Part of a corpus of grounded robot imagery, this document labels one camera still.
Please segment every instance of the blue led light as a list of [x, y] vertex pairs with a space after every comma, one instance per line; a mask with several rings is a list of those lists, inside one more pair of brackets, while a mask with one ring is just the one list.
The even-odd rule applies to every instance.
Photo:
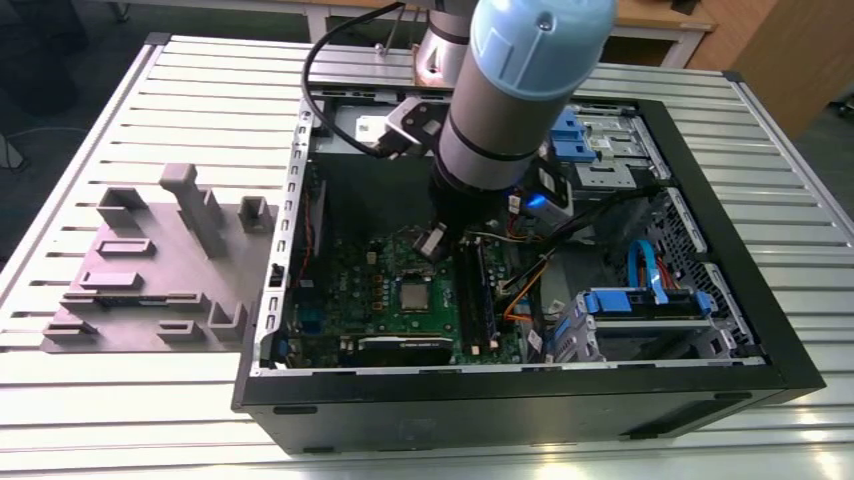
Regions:
[[528, 200], [528, 203], [526, 203], [524, 206], [528, 208], [538, 208], [538, 207], [542, 207], [544, 204], [546, 204], [546, 197], [536, 194], [531, 197], [531, 200]]

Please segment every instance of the wooden table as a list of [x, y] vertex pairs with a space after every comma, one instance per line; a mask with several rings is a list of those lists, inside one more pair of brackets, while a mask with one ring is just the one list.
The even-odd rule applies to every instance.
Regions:
[[[306, 15], [311, 41], [320, 39], [327, 32], [328, 17], [356, 17], [367, 11], [388, 5], [391, 0], [125, 0], [120, 4], [107, 1], [116, 13], [116, 19], [127, 20], [127, 3], [172, 5], [180, 7], [208, 7], [228, 10], [299, 13]], [[396, 13], [387, 14], [394, 20]], [[410, 8], [403, 20], [412, 21], [415, 9]], [[612, 37], [670, 42], [662, 55], [661, 66], [683, 68], [691, 59], [703, 35], [711, 32], [717, 23], [702, 5], [693, 15], [683, 15], [670, 9], [670, 0], [619, 0], [619, 13]]]

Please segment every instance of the floor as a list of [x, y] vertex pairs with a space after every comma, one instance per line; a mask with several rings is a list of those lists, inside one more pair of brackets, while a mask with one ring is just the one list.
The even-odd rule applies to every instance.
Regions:
[[[3, 7], [0, 4], [0, 21], [7, 19]], [[116, 24], [105, 4], [80, 1], [76, 7], [91, 42], [83, 53], [67, 58], [80, 90], [77, 105], [60, 115], [33, 117], [0, 91], [0, 132], [5, 135], [40, 127], [88, 129], [152, 31], [258, 40], [308, 40], [306, 21], [299, 15], [133, 5], [131, 21]], [[376, 22], [338, 43], [374, 45], [386, 38], [388, 28], [388, 22]], [[399, 32], [396, 38], [402, 44], [411, 38], [408, 25]], [[420, 34], [416, 31], [412, 35], [419, 38]], [[837, 118], [827, 110], [795, 142], [849, 214], [854, 214], [853, 132], [854, 121]], [[0, 171], [0, 266], [12, 254], [81, 141], [83, 134], [73, 130], [43, 130], [12, 140], [15, 148], [32, 161], [19, 174]]]

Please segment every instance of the black cable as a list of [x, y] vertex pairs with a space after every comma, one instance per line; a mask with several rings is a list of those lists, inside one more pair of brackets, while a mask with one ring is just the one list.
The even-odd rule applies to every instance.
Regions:
[[330, 119], [323, 114], [323, 111], [320, 110], [320, 107], [315, 103], [314, 98], [311, 97], [308, 74], [311, 72], [311, 66], [312, 66], [312, 64], [315, 62], [315, 58], [318, 57], [318, 54], [320, 53], [320, 49], [330, 43], [330, 40], [332, 39], [332, 37], [335, 35], [338, 35], [340, 32], [347, 30], [354, 25], [359, 25], [360, 23], [364, 23], [364, 22], [367, 22], [370, 20], [374, 20], [375, 18], [386, 15], [387, 13], [395, 11], [398, 8], [402, 8], [402, 7], [403, 7], [403, 3], [395, 2], [391, 5], [380, 8], [379, 10], [374, 10], [372, 12], [366, 13], [360, 17], [356, 17], [356, 18], [352, 18], [352, 19], [347, 20], [338, 27], [335, 27], [332, 30], [330, 30], [326, 33], [326, 35], [323, 35], [323, 37], [320, 37], [320, 40], [318, 40], [318, 43], [314, 44], [314, 46], [311, 47], [311, 50], [308, 50], [308, 55], [306, 56], [306, 65], [303, 66], [303, 78], [302, 78], [303, 97], [306, 97], [306, 102], [308, 103], [308, 108], [311, 108], [311, 111], [315, 113], [315, 116], [318, 117], [318, 120], [320, 120], [320, 123], [323, 123], [323, 125], [326, 125], [326, 127], [356, 150], [359, 150], [366, 155], [370, 155], [370, 156], [376, 157], [376, 158], [386, 158], [388, 155], [391, 155], [392, 152], [388, 152], [386, 154], [386, 153], [380, 152], [378, 149], [368, 147], [362, 142], [359, 142], [347, 132], [344, 132], [344, 130], [338, 125], [335, 125], [335, 122], [330, 121]]
[[575, 232], [583, 230], [590, 225], [592, 225], [599, 217], [616, 205], [627, 202], [629, 200], [634, 200], [637, 198], [650, 197], [663, 189], [659, 185], [650, 185], [647, 187], [639, 188], [637, 190], [630, 190], [627, 192], [619, 192], [610, 195], [604, 200], [599, 201], [596, 205], [590, 207], [587, 210], [574, 215], [563, 224], [555, 229], [554, 233], [543, 240], [539, 244], [540, 247], [540, 255], [538, 260], [523, 270], [523, 273], [514, 275], [507, 282], [504, 282], [503, 288], [507, 289], [512, 287], [522, 279], [530, 277], [535, 272], [539, 271], [539, 268], [551, 258], [551, 255], [555, 253], [555, 249], [560, 242], [568, 240]]

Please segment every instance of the motherboard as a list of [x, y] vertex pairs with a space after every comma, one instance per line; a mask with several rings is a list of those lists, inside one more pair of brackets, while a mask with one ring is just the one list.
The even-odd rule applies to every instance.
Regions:
[[492, 307], [508, 272], [503, 245], [472, 238], [431, 264], [412, 250], [419, 234], [406, 227], [367, 241], [334, 240], [316, 280], [300, 285], [322, 294], [294, 305], [294, 366], [520, 363], [519, 332], [499, 332]]

